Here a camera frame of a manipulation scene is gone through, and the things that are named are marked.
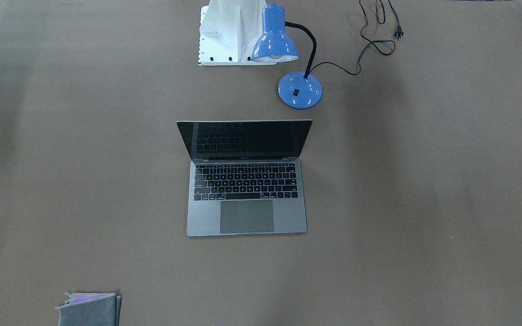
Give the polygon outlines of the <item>grey laptop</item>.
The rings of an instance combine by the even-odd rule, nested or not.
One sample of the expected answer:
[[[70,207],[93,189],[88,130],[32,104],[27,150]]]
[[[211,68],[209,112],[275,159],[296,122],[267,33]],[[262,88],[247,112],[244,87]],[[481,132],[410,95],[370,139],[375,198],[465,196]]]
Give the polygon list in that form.
[[[307,231],[300,156],[312,120],[179,120],[190,237]]]

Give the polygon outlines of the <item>blue desk lamp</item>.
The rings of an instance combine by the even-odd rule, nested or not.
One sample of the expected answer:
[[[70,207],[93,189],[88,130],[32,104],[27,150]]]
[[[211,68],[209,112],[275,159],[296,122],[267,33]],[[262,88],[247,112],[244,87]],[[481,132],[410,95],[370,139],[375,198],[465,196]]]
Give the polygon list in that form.
[[[277,84],[277,94],[282,103],[297,110],[306,110],[321,101],[323,87],[310,72],[317,41],[304,25],[291,23],[285,19],[285,10],[278,3],[269,3],[262,10],[262,33],[255,45],[251,59],[253,62],[290,62],[299,58],[299,51],[286,28],[305,32],[312,43],[306,69],[302,72],[285,74]]]

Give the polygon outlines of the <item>folded grey cloth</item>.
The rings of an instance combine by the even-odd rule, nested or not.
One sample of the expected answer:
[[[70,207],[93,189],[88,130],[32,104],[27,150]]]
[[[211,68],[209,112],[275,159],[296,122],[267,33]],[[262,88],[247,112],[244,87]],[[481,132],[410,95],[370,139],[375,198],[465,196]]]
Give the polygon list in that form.
[[[65,293],[58,306],[58,326],[118,326],[121,296],[117,293]]]

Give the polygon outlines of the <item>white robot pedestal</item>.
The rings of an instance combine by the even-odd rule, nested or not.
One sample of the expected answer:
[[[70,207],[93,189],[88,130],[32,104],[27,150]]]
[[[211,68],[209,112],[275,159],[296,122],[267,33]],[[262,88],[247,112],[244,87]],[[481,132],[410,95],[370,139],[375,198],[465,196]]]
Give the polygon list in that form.
[[[201,8],[198,63],[201,66],[263,66],[252,61],[262,34],[265,0],[211,0]]]

